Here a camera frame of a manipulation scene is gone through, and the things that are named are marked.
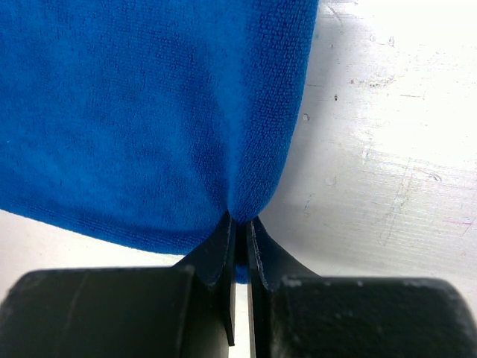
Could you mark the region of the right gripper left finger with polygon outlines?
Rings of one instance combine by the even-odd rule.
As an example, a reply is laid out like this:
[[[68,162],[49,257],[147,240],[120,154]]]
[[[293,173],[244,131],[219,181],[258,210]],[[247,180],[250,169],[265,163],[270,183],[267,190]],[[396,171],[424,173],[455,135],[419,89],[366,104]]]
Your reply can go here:
[[[227,357],[236,225],[170,267],[31,271],[1,303],[3,357]]]

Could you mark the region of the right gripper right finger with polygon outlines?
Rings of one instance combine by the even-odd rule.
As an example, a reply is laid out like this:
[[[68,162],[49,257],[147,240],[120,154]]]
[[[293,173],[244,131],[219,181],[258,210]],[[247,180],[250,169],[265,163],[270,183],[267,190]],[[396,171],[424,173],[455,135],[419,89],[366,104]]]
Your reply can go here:
[[[322,277],[246,227],[252,357],[474,357],[460,293],[426,277]]]

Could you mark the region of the blue towel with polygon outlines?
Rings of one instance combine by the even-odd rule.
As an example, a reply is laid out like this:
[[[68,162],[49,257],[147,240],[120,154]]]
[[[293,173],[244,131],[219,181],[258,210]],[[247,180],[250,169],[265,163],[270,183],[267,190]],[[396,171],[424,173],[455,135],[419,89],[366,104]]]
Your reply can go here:
[[[257,217],[298,120],[316,1],[3,1],[1,208],[187,254]]]

